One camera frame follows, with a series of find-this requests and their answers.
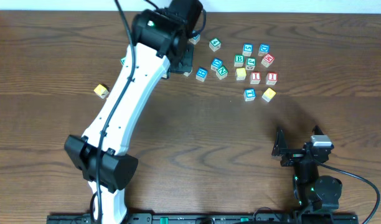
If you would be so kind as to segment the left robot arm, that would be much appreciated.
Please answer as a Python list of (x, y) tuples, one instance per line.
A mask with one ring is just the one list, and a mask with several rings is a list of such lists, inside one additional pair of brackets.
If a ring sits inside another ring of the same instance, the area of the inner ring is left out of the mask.
[(81, 136), (69, 135), (64, 149), (88, 181), (92, 223), (121, 223), (127, 214), (125, 188), (138, 166), (127, 153), (134, 126), (158, 81), (181, 63), (188, 40), (206, 11), (198, 0), (172, 1), (126, 20), (118, 8), (129, 45), (109, 97)]

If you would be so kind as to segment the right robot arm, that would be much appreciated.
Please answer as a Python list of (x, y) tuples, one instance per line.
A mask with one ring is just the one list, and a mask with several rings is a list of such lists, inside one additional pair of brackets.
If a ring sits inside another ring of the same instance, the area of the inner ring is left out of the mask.
[(282, 167), (293, 167), (294, 196), (305, 212), (332, 212), (339, 208), (342, 182), (330, 175), (320, 175), (318, 167), (329, 160), (334, 145), (318, 126), (301, 149), (290, 149), (284, 131), (276, 130), (271, 155), (280, 157)]

